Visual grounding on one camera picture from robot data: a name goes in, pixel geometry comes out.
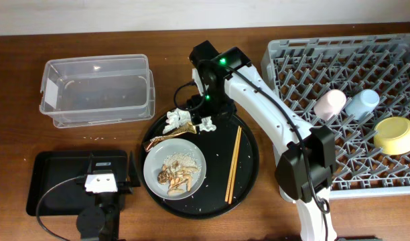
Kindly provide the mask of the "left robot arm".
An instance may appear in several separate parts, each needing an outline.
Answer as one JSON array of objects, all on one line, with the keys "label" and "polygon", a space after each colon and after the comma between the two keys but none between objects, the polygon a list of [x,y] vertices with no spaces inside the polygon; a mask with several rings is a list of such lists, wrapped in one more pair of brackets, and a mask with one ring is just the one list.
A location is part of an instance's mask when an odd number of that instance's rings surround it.
[{"label": "left robot arm", "polygon": [[135,166],[123,151],[92,152],[88,160],[88,169],[79,184],[94,203],[77,217],[80,239],[118,240],[125,196],[132,195],[133,188],[141,185]]}]

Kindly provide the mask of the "white napkin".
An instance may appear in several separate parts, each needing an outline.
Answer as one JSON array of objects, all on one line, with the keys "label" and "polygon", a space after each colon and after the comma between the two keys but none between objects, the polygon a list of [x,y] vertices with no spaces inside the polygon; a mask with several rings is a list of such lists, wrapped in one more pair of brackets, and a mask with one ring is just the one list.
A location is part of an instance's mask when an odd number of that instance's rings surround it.
[{"label": "white napkin", "polygon": [[[190,116],[190,113],[188,111],[180,110],[178,108],[173,111],[168,111],[166,117],[166,126],[163,129],[164,135],[192,121],[192,117]],[[210,116],[203,118],[198,126],[199,131],[211,132],[217,129],[216,125],[212,123]]]}]

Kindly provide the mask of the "food scraps pile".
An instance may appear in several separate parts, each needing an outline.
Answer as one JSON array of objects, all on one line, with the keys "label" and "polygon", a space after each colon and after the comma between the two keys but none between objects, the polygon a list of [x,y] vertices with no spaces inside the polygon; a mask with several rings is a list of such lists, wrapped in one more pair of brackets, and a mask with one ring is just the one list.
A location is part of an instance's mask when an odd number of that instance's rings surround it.
[{"label": "food scraps pile", "polygon": [[193,175],[200,172],[199,166],[190,154],[174,153],[165,158],[161,171],[157,175],[160,185],[168,184],[169,196],[190,192],[193,186]]}]

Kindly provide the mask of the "pink plastic cup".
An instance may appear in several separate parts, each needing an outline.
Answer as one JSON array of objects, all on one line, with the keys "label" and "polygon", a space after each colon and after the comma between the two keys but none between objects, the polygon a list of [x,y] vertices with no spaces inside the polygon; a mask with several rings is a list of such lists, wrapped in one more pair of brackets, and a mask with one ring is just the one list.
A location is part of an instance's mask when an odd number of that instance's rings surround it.
[{"label": "pink plastic cup", "polygon": [[346,104],[346,95],[340,90],[329,90],[314,106],[315,115],[325,121],[336,116]]}]

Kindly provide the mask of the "blue plastic cup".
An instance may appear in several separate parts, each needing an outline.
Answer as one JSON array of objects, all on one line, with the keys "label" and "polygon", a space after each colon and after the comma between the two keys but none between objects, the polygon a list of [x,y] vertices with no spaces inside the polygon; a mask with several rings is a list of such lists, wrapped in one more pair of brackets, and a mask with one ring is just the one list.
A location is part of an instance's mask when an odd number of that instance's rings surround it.
[{"label": "blue plastic cup", "polygon": [[365,89],[356,94],[344,109],[348,116],[353,115],[358,121],[370,114],[379,104],[380,96],[371,89]]}]

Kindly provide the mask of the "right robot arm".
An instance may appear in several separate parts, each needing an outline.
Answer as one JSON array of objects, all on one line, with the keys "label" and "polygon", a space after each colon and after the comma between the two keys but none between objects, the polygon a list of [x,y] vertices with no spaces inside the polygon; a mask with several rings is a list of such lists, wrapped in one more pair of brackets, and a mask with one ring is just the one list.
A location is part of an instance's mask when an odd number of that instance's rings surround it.
[{"label": "right robot arm", "polygon": [[209,116],[229,116],[242,106],[272,141],[279,158],[275,178],[294,200],[302,240],[336,240],[330,214],[330,190],[336,170],[334,134],[295,114],[263,81],[237,47],[218,52],[205,41],[189,55],[199,93],[188,101],[194,124]]}]

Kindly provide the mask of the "yellow bowl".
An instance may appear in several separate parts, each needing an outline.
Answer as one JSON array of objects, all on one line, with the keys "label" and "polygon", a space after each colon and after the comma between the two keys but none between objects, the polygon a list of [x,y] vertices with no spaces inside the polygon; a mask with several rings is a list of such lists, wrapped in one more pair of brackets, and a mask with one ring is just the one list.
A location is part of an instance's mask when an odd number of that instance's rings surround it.
[{"label": "yellow bowl", "polygon": [[374,145],[386,155],[402,155],[410,152],[410,120],[389,117],[377,123],[373,137]]}]

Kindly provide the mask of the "grey plate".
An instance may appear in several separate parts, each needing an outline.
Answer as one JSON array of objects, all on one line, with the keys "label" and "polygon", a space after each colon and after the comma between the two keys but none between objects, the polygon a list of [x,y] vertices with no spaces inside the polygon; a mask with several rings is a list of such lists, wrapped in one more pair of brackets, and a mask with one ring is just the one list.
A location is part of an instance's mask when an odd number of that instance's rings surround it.
[{"label": "grey plate", "polygon": [[[168,184],[160,185],[157,182],[157,175],[161,171],[165,158],[174,153],[190,154],[201,168],[199,173],[193,175],[193,186],[190,192],[169,196],[167,194]],[[198,191],[203,184],[206,177],[206,160],[201,150],[192,142],[184,139],[170,139],[157,144],[150,150],[144,162],[143,174],[147,187],[158,197],[168,200],[184,199]]]}]

